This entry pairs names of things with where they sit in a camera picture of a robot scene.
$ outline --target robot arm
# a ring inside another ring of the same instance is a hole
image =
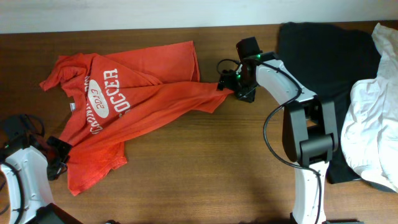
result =
[[[66,171],[71,145],[49,137],[44,141],[29,116],[11,116],[1,122],[9,141],[0,151],[0,169],[7,179],[9,223],[81,224],[54,204],[49,180]]]
[[[320,181],[308,169],[295,169],[296,198],[291,222],[325,222],[322,189],[332,152],[338,147],[334,102],[320,99],[303,86],[275,53],[262,53],[254,37],[240,41],[236,48],[243,63],[236,72],[223,72],[218,89],[229,88],[239,100],[249,103],[254,101],[257,86],[264,87],[280,105],[297,97],[284,106],[282,144],[291,162],[315,170]],[[308,128],[308,119],[316,125]]]

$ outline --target black cable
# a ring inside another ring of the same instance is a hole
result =
[[[6,185],[6,183],[7,183],[7,182],[4,181],[4,182],[1,184],[1,186],[0,186],[0,191],[4,188],[4,186]],[[6,207],[5,207],[3,210],[0,211],[0,215],[4,214],[4,213],[8,210],[9,207],[10,207],[10,205],[7,204]]]
[[[232,60],[232,59],[223,59],[223,60],[221,60],[220,62],[218,62],[218,64],[217,64],[217,72],[218,72],[220,75],[225,75],[225,74],[223,74],[223,73],[220,73],[220,71],[218,70],[218,66],[220,65],[221,62],[224,62],[224,61],[231,61],[231,62],[234,62],[234,63],[236,63],[236,64],[238,65],[237,69],[236,69],[233,73],[235,73],[235,72],[238,70],[239,66],[242,64],[241,62],[237,62],[237,61]],[[244,58],[244,59],[243,59],[243,63],[245,63],[245,62],[247,62],[247,61],[252,61],[252,62],[255,62],[256,64],[261,64],[261,65],[263,65],[263,66],[265,66],[265,67],[271,68],[271,69],[275,70],[276,72],[280,72],[280,73],[283,74],[286,78],[288,78],[290,81],[292,81],[293,84],[297,87],[297,94],[296,94],[293,98],[291,98],[290,100],[286,101],[285,103],[282,103],[281,105],[279,105],[276,109],[274,109],[274,110],[268,115],[268,117],[266,118],[266,120],[265,120],[265,122],[264,122],[264,125],[263,125],[263,127],[262,127],[262,135],[263,135],[264,141],[265,141],[265,143],[266,143],[268,149],[270,150],[271,154],[272,154],[275,158],[277,158],[277,159],[278,159],[279,161],[281,161],[283,164],[288,165],[288,166],[290,166],[290,167],[293,167],[293,168],[296,168],[296,169],[309,170],[309,171],[313,172],[313,173],[315,174],[315,176],[317,177],[317,180],[318,180],[318,188],[319,188],[318,212],[317,212],[317,218],[315,219],[315,224],[317,224],[318,221],[319,221],[319,218],[320,218],[320,214],[321,214],[321,202],[322,202],[322,180],[321,180],[321,177],[320,177],[320,176],[321,176],[320,173],[317,172],[316,170],[312,169],[312,168],[309,168],[309,167],[302,167],[302,166],[300,166],[300,165],[296,165],[296,164],[293,164],[293,163],[291,163],[291,162],[288,162],[288,161],[284,160],[283,158],[281,158],[280,156],[278,156],[278,154],[273,150],[271,144],[270,144],[269,141],[268,141],[268,137],[267,137],[267,126],[268,126],[268,123],[269,123],[269,121],[271,120],[271,118],[272,118],[280,109],[282,109],[284,106],[286,106],[287,104],[289,104],[289,103],[295,101],[298,97],[300,97],[300,95],[302,94],[303,90],[301,89],[300,85],[296,82],[296,80],[294,80],[290,75],[288,75],[287,73],[285,73],[285,72],[282,71],[281,69],[279,69],[279,68],[277,68],[277,67],[274,67],[274,66],[272,66],[272,65],[269,65],[269,64],[267,64],[267,63],[264,63],[264,62],[262,62],[262,61],[260,61],[260,60],[254,59],[254,58]]]
[[[220,64],[223,63],[223,62],[233,62],[233,63],[235,63],[235,64],[237,65],[237,67],[236,67],[235,70],[234,70],[233,72],[231,72],[231,73],[222,73],[222,72],[220,72],[220,70],[218,69],[218,67],[219,67]],[[226,59],[220,60],[220,61],[217,63],[216,69],[217,69],[217,72],[218,72],[220,75],[232,75],[232,74],[236,73],[236,71],[238,71],[238,69],[239,69],[240,66],[241,66],[241,62],[240,62],[240,61],[226,58]]]
[[[17,209],[18,213],[18,217],[15,220],[15,224],[18,224],[19,221],[22,218],[22,215],[24,214],[24,209],[25,209],[25,195],[24,195],[24,189],[22,188],[22,181],[21,181],[21,177],[18,174],[18,170],[13,167],[11,164],[9,164],[6,161],[1,161],[0,164],[5,165],[6,167],[10,168],[10,170],[14,173],[14,175],[17,178],[18,181],[18,187],[19,187],[19,193],[20,193],[20,197],[21,197],[21,203],[20,203],[20,207]]]

